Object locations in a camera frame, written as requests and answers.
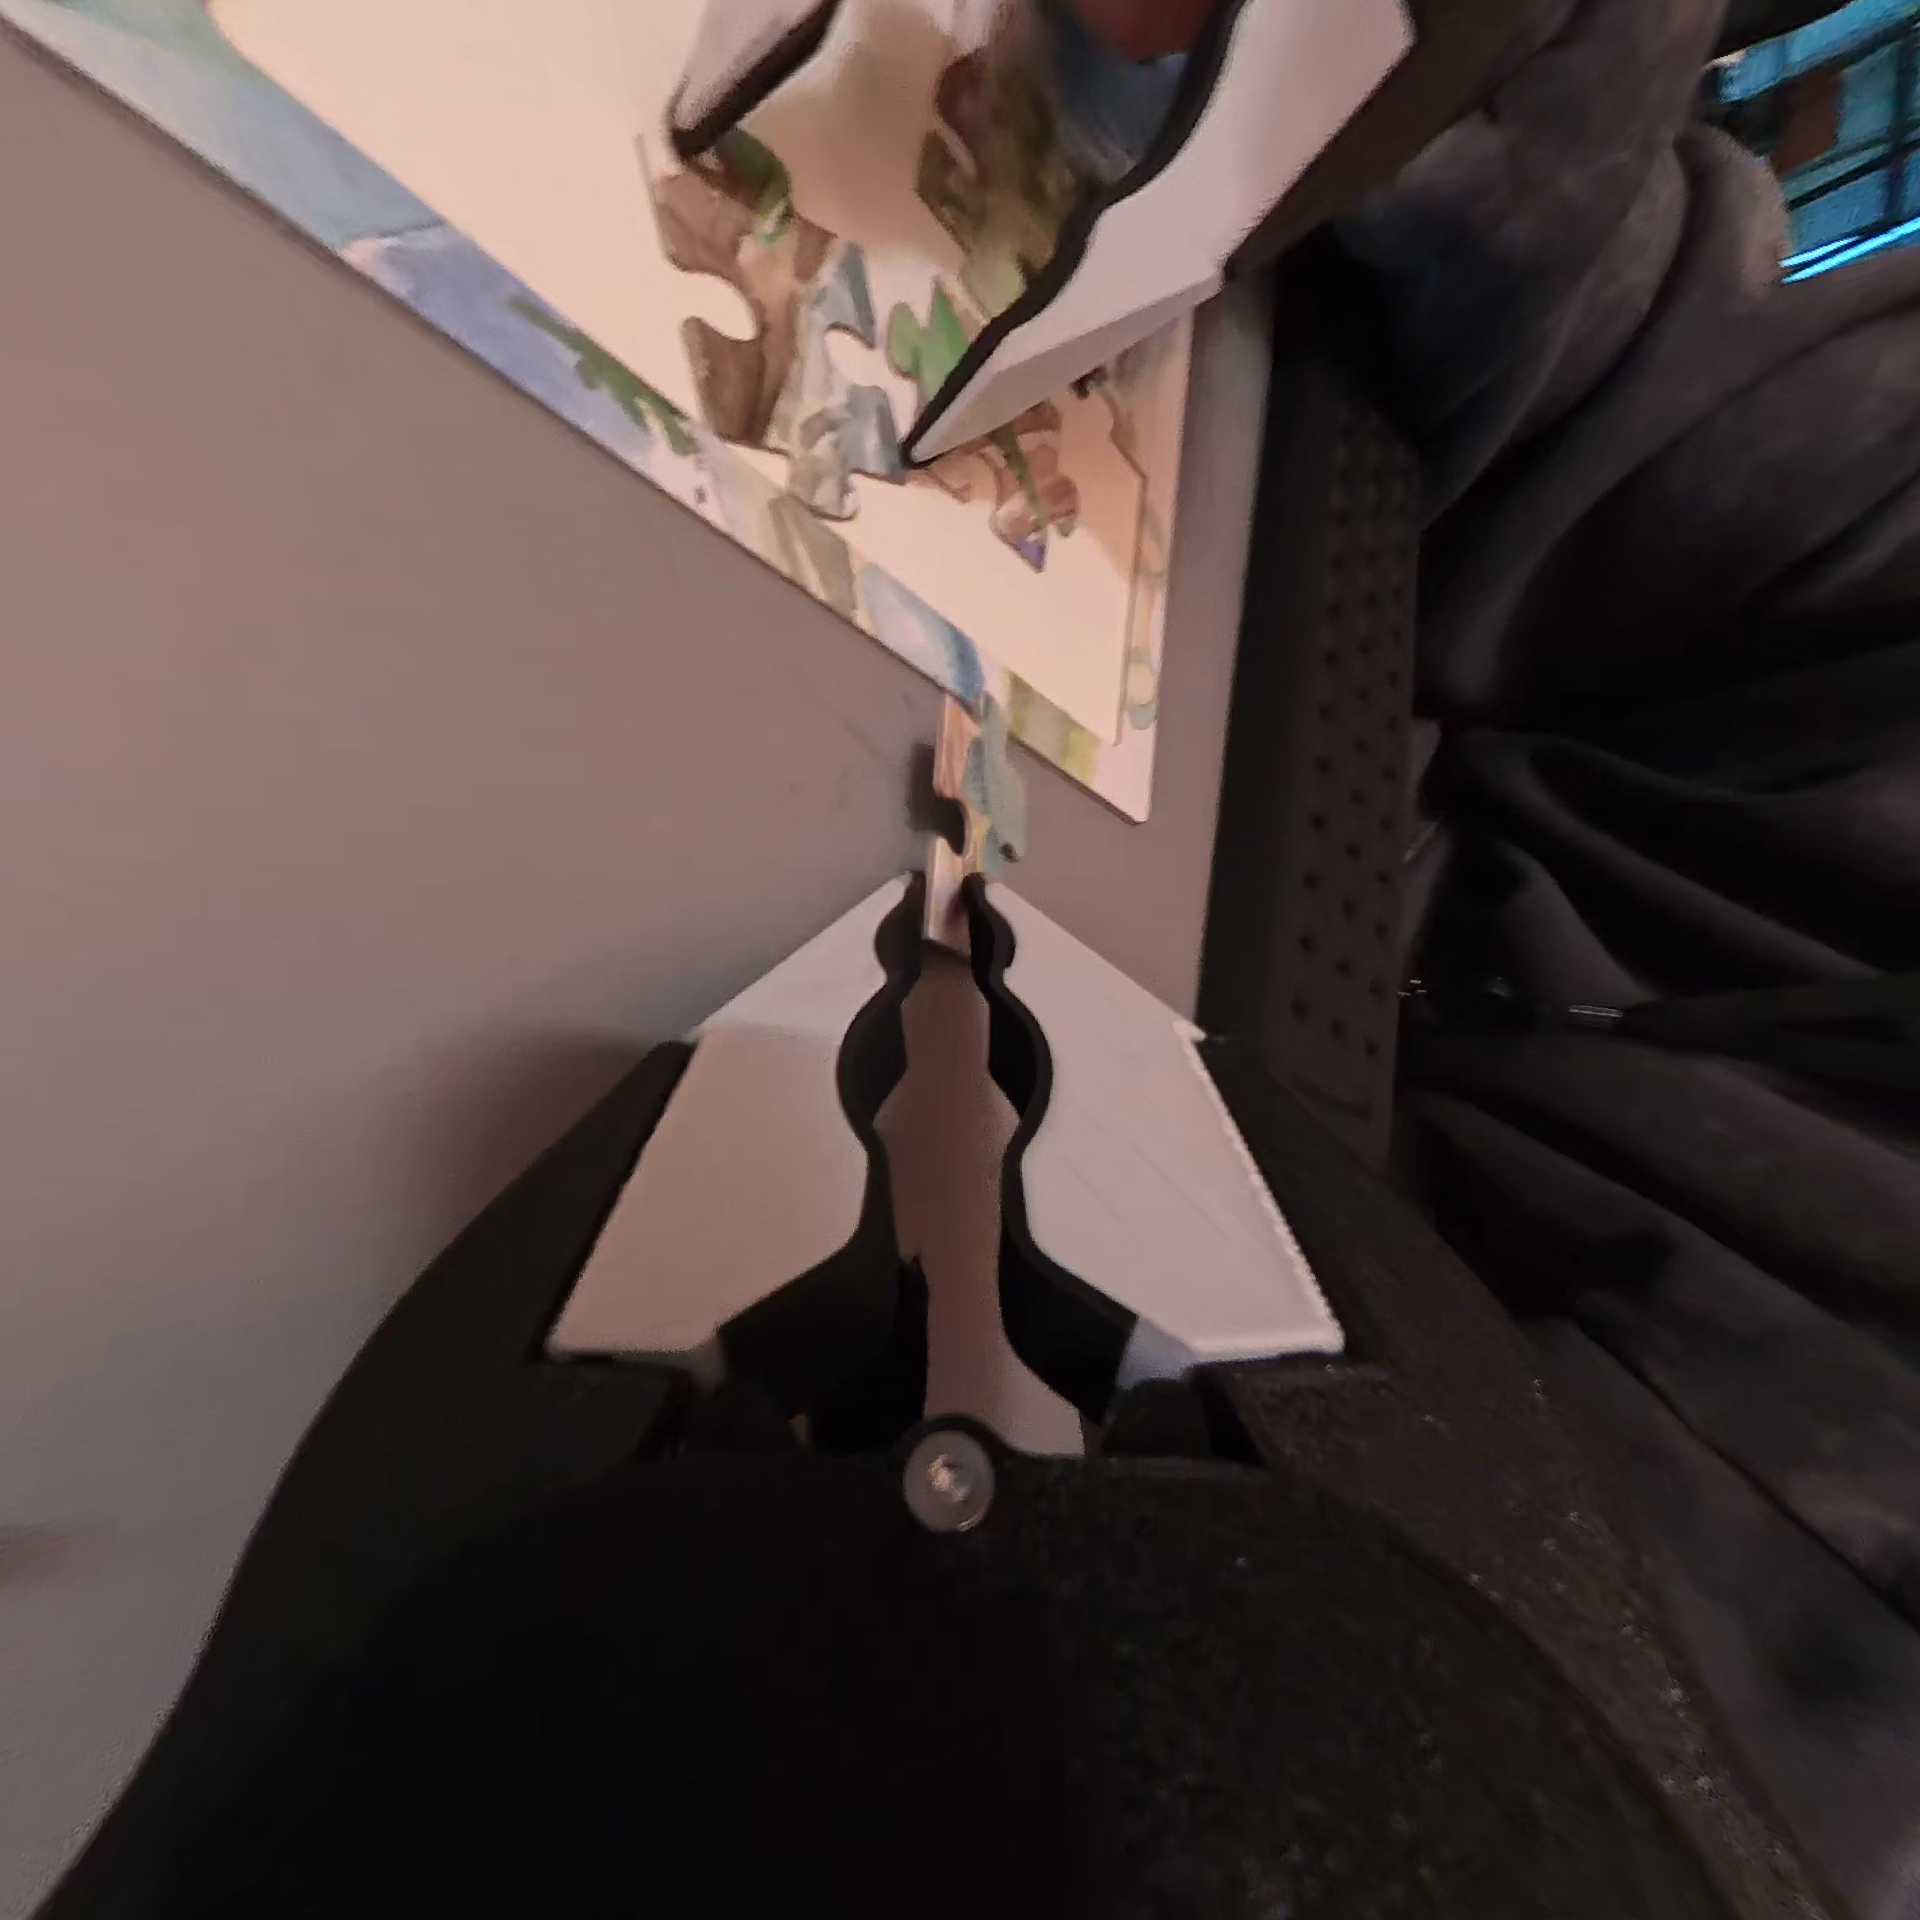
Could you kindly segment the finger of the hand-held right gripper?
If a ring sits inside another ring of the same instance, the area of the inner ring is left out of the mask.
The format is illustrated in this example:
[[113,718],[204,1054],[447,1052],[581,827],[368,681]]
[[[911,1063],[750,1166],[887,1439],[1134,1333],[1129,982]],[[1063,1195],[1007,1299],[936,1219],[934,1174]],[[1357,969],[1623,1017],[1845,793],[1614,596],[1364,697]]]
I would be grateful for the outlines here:
[[925,467],[1212,300],[1414,44],[1401,3],[1215,5],[1141,161],[1077,213],[903,438]]
[[709,3],[664,131],[697,160],[780,91],[824,45],[838,3]]

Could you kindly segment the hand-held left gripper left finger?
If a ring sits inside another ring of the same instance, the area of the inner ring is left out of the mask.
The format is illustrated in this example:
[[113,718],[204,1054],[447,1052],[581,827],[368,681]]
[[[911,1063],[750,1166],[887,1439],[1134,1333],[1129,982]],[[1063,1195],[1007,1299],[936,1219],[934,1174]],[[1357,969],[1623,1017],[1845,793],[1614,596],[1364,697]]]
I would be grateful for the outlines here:
[[904,1076],[923,879],[876,893],[709,1014],[545,1350],[692,1377],[849,1377],[903,1260],[878,1115]]

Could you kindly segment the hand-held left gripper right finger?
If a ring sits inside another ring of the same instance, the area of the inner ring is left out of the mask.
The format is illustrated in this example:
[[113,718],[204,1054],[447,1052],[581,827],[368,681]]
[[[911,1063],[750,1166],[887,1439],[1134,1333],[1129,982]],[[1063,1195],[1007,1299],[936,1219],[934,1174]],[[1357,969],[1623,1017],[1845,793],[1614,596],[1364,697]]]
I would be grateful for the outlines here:
[[1204,1033],[1005,884],[964,887],[999,1164],[999,1323],[1088,1427],[1143,1387],[1342,1356]]

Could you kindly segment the green grass puzzle piece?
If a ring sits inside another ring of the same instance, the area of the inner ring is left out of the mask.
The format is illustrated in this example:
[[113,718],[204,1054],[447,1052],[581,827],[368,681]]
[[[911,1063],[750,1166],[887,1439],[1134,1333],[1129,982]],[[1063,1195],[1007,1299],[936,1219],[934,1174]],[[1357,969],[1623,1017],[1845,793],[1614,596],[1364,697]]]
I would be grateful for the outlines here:
[[917,190],[958,251],[975,323],[999,318],[1046,271],[1092,183],[1067,153],[1059,88],[1029,16],[936,78]]

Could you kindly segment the dinosaur puzzle tray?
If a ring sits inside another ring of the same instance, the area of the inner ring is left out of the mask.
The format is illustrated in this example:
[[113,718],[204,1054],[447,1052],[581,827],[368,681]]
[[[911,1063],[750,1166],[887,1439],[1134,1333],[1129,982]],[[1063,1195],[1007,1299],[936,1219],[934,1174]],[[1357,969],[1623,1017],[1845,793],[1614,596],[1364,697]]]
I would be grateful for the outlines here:
[[[671,270],[649,180],[688,160],[664,131],[704,5],[14,3],[4,23],[363,275],[548,414],[671,496],[809,600],[967,703],[1121,817],[1149,813],[1167,551],[1193,318],[1059,390],[1069,536],[1041,571],[979,502],[857,478],[819,518],[784,459],[702,420],[680,320],[748,332],[748,307]],[[945,63],[990,5],[853,5],[824,73],[743,131],[797,208],[859,245],[878,347],[831,358],[881,387],[903,440],[920,414],[884,358],[893,303],[932,281],[964,309],[958,251],[917,173]]]

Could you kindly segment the person's right forearm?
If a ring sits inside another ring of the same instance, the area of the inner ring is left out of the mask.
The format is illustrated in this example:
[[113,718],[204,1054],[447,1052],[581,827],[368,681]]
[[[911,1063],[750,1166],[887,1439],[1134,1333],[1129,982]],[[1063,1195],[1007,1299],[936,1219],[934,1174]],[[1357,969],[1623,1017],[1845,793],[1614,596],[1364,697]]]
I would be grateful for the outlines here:
[[1437,520],[1600,380],[1684,222],[1712,59],[1773,5],[1524,5],[1465,110],[1334,219],[1373,284],[1395,409]]

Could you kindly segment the grey desk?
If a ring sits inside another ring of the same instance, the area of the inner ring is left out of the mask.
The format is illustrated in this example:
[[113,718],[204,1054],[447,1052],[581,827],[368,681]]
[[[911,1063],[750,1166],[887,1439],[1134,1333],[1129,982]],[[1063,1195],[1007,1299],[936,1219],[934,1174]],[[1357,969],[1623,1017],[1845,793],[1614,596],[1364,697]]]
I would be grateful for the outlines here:
[[4,1916],[371,1331],[920,859],[919,671],[4,32]]

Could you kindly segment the black dimpled surface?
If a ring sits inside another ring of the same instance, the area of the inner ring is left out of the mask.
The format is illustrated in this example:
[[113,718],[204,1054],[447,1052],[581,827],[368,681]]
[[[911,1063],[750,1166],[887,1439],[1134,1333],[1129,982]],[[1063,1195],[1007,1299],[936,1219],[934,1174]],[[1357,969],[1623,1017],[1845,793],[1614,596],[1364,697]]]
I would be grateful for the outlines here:
[[1420,467],[1352,276],[1293,261],[1273,320],[1196,1014],[1383,1168],[1417,779]]

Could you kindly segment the person's grey sweater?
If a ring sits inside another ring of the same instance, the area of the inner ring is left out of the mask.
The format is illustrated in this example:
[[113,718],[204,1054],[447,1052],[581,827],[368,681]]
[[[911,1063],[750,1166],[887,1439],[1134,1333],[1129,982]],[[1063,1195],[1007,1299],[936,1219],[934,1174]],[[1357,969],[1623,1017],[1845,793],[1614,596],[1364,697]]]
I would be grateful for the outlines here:
[[1787,284],[1679,153],[1624,349],[1424,531],[1404,1113],[1766,1824],[1915,1916],[1915,253]]

